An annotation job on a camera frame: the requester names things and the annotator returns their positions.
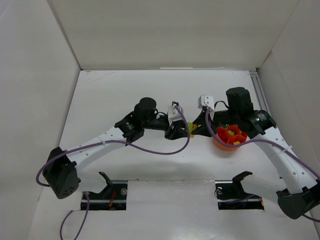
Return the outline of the lime green long lego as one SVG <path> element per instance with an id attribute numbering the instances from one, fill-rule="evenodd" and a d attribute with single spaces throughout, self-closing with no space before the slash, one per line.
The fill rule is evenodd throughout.
<path id="1" fill-rule="evenodd" d="M 196 123 L 192 123 L 192 122 L 189 122 L 188 123 L 188 129 L 190 131 L 190 133 L 192 133 L 194 130 L 196 130 L 198 128 L 198 124 Z"/>

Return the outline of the yellow curved lego piece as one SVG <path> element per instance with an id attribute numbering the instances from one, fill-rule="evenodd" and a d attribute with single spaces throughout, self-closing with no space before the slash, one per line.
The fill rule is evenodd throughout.
<path id="1" fill-rule="evenodd" d="M 193 134 L 193 131 L 194 131 L 194 129 L 190 129 L 190 138 L 191 139 L 195 137 L 195 135 Z"/>

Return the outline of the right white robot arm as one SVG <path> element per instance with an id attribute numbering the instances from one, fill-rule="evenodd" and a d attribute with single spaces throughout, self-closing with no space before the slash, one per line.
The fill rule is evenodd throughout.
<path id="1" fill-rule="evenodd" d="M 256 144 L 276 168 L 286 187 L 273 190 L 282 212 L 291 219 L 305 216 L 320 204 L 320 176 L 300 160 L 283 139 L 275 120 L 265 110 L 255 110 L 250 93 L 244 87 L 226 91 L 226 109 L 216 111 L 213 97 L 201 95 L 198 108 L 201 113 L 193 121 L 193 135 L 212 137 L 224 150 L 239 149 Z"/>

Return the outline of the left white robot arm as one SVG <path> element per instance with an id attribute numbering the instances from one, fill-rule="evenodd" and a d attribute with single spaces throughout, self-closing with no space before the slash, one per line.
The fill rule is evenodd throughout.
<path id="1" fill-rule="evenodd" d="M 180 138 L 190 138 L 188 123 L 178 102 L 172 102 L 162 116 L 158 116 L 156 107 L 154 99 L 144 97 L 132 112 L 94 139 L 70 150 L 54 148 L 37 175 L 44 177 L 44 186 L 50 187 L 58 199 L 65 199 L 82 185 L 80 172 L 94 161 L 126 146 L 144 151 L 134 142 L 144 136 L 145 130 L 164 131 L 168 140 L 175 139 L 176 133 Z"/>

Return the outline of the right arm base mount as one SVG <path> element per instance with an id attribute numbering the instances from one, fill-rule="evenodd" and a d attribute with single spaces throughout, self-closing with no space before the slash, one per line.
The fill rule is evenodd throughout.
<path id="1" fill-rule="evenodd" d="M 231 180 L 216 180 L 214 195 L 217 198 L 219 210 L 265 210 L 260 196 L 246 193 L 241 181 L 252 175 L 244 171 L 234 176 Z"/>

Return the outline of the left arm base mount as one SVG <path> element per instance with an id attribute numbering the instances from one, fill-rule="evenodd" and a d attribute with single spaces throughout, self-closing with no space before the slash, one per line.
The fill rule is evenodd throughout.
<path id="1" fill-rule="evenodd" d="M 128 181 L 111 180 L 104 172 L 99 176 L 84 177 L 79 185 L 79 191 L 86 192 L 88 197 L 82 195 L 81 210 L 90 211 L 125 211 L 127 208 Z"/>

